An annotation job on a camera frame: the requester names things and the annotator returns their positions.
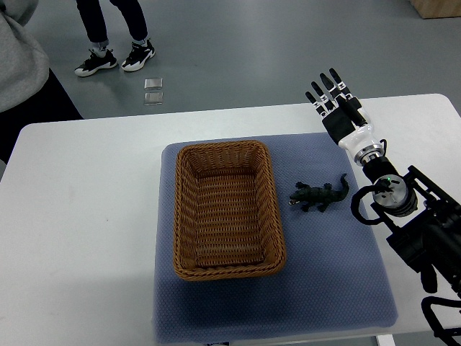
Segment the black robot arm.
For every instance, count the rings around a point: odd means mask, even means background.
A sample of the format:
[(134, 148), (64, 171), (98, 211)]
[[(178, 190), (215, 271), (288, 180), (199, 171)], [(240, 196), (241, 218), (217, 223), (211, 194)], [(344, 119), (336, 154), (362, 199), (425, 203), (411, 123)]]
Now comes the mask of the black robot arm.
[(420, 275), (426, 292), (436, 293), (441, 274), (459, 293), (460, 204), (414, 166), (399, 174), (386, 156), (386, 140), (375, 138), (367, 111), (336, 70), (320, 78), (305, 96), (333, 142), (370, 181), (353, 195), (352, 214), (363, 224), (390, 229), (389, 245)]

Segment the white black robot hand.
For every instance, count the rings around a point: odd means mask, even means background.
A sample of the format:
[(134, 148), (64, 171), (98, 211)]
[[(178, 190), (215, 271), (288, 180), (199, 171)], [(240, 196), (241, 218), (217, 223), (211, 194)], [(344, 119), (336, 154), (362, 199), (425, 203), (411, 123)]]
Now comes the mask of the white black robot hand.
[(323, 118), (323, 126), (334, 143), (347, 151), (357, 165), (364, 166), (382, 157), (382, 144), (374, 136), (374, 125), (360, 101), (350, 94), (334, 68), (330, 68), (329, 73), (334, 83), (324, 73), (320, 74), (328, 96), (315, 81), (311, 86), (321, 102), (310, 92), (305, 96)]

